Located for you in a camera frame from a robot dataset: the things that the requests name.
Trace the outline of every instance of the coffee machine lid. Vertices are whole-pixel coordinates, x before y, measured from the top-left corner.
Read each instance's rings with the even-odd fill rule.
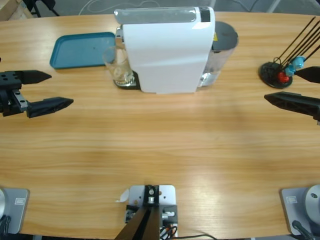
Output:
[[[190,23],[197,18],[194,7],[154,7],[116,9],[114,16],[119,24]]]

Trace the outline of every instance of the label sticker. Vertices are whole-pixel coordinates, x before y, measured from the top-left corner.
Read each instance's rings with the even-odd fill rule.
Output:
[[[286,197],[286,202],[288,204],[296,204],[296,203],[298,203],[297,197],[296,196],[287,196]]]
[[[14,201],[14,205],[24,205],[25,204],[26,199],[25,198],[19,198],[17,197]]]
[[[217,33],[216,32],[214,33],[213,41],[218,41],[218,37],[217,37]]]

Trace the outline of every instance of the black base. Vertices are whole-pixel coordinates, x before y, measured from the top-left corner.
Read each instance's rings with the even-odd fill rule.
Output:
[[[260,79],[270,87],[276,89],[284,89],[289,87],[292,84],[292,76],[289,77],[289,81],[286,83],[279,82],[278,73],[281,70],[281,65],[276,62],[267,62],[263,64],[259,70],[258,74]]]

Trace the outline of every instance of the metal plate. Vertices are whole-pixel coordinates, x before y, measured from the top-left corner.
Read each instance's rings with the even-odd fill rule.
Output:
[[[307,190],[307,187],[300,187],[283,189],[281,191],[288,229],[293,235],[301,235],[300,232],[292,226],[294,220],[299,221],[306,230],[311,232],[310,223],[305,211],[305,194]]]
[[[29,191],[22,188],[4,188],[6,204],[4,214],[11,217],[8,232],[17,234],[23,224],[26,206],[29,198]]]
[[[173,185],[159,185],[159,205],[176,205],[176,188]],[[142,207],[145,185],[134,185],[129,189],[129,205]]]

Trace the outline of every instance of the chair leg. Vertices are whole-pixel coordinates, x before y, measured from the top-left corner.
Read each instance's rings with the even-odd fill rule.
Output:
[[[36,0],[32,0],[32,4],[33,4],[33,8],[35,10],[35,14],[37,15],[38,18],[41,18],[41,15],[40,15],[40,12],[39,12],[39,9],[36,5]]]
[[[57,12],[56,12],[56,10],[54,10],[53,8],[52,8],[52,10],[51,10],[56,16],[60,16]]]

